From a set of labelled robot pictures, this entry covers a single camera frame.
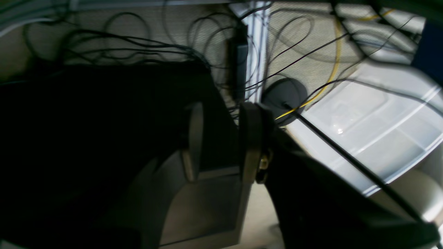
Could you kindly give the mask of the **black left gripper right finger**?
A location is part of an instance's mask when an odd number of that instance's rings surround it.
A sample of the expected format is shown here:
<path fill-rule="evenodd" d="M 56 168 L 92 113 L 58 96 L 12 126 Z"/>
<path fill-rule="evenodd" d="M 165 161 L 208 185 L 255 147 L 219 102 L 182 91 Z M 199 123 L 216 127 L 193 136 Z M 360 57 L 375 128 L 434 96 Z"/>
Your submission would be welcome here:
<path fill-rule="evenodd" d="M 239 108 L 242 182 L 266 187 L 278 216 L 286 249 L 440 249 L 437 226 L 380 177 L 333 146 L 350 164 L 380 187 L 409 219 L 394 214 L 310 157 L 275 124 L 259 103 Z"/>

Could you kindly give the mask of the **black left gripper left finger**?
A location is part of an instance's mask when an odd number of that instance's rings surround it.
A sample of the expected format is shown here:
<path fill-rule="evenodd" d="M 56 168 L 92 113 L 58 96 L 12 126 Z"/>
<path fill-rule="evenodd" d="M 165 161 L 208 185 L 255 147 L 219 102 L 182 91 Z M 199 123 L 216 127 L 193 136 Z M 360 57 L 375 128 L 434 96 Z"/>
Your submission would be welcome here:
<path fill-rule="evenodd" d="M 157 249 L 170 206 L 188 183 L 198 180 L 204 141 L 201 102 L 184 109 L 178 145 L 163 161 L 153 160 L 101 219 L 106 228 L 98 249 Z"/>

